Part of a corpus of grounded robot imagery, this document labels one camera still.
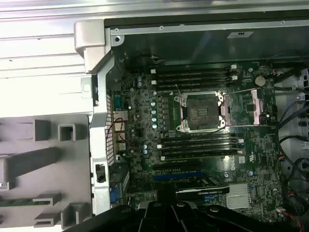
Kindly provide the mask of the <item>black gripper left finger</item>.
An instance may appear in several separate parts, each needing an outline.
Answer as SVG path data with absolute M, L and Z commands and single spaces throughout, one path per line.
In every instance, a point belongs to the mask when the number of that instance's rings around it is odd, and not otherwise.
M 65 229 L 66 232 L 168 232 L 177 219 L 170 205 L 163 202 L 144 202 L 134 210 L 120 205 L 96 215 L 78 225 Z

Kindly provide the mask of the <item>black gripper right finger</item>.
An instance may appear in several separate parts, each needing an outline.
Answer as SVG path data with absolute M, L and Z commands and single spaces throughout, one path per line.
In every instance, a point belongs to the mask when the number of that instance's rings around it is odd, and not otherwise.
M 181 232 L 302 232 L 289 223 L 262 222 L 220 205 L 192 207 L 188 202 L 170 206 Z

